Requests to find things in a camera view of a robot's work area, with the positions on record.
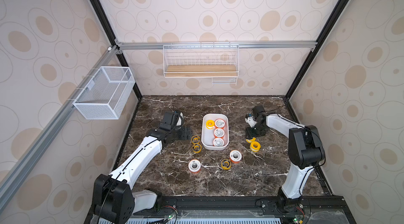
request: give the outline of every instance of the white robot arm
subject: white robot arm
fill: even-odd
[[[131,192],[137,178],[167,144],[190,138],[191,130],[183,126],[182,113],[166,112],[159,127],[149,130],[142,143],[122,165],[109,176],[101,174],[94,181],[92,203],[94,214],[113,223],[123,224],[132,213],[154,207],[158,200],[158,192],[152,190]]]
[[[246,139],[263,136],[266,129],[273,128],[288,137],[290,168],[285,183],[279,188],[277,207],[286,213],[300,204],[303,188],[310,173],[325,159],[324,149],[315,126],[305,126],[279,114],[268,114],[263,106],[256,106],[246,115]]]

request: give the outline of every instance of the white wire rack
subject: white wire rack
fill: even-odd
[[[119,119],[133,86],[129,67],[101,66],[73,105],[87,120]]]
[[[235,83],[239,73],[239,45],[226,43],[163,46],[167,78],[210,77],[214,84]]]

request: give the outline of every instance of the wallpaper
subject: wallpaper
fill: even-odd
[[[87,0],[0,0],[0,182],[107,47]],[[0,223],[82,223],[92,183],[111,168],[136,103],[131,94],[114,121],[75,111]]]
[[[82,224],[94,180],[115,163],[137,98],[119,120],[86,120],[75,110],[6,209],[0,224]]]
[[[122,42],[316,40],[338,0],[101,0]]]
[[[124,55],[143,95],[285,95],[309,51],[240,49],[237,83],[213,85],[211,78],[165,78],[162,50],[125,50]]]
[[[0,180],[107,47],[87,0],[0,0]]]
[[[352,0],[291,101],[358,224],[404,218],[404,0]]]

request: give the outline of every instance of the dark marble surface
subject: dark marble surface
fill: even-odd
[[[290,166],[287,154],[288,139],[275,130],[268,130],[258,138],[261,149],[252,152],[245,141],[245,114],[258,104],[267,111],[290,119],[284,102],[269,96],[144,96],[136,114],[130,136],[124,148],[122,163],[137,148],[146,132],[157,127],[164,112],[178,108],[183,112],[185,125],[193,134],[201,136],[202,118],[207,113],[222,113],[229,119],[230,142],[223,151],[210,151],[202,147],[200,153],[191,150],[190,141],[175,141],[145,168],[133,191],[154,188],[165,196],[276,196],[284,183]],[[232,150],[242,153],[242,161],[223,170],[220,162],[229,158]],[[203,167],[197,174],[188,170],[188,162],[198,159]],[[304,195],[323,195],[315,172],[312,172]]]

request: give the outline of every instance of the aluminum rail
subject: aluminum rail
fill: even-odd
[[[187,42],[187,43],[116,43],[120,50],[162,50],[163,46],[204,47],[214,44],[221,46],[238,45],[240,49],[266,48],[315,48],[317,41],[245,41],[245,42]]]

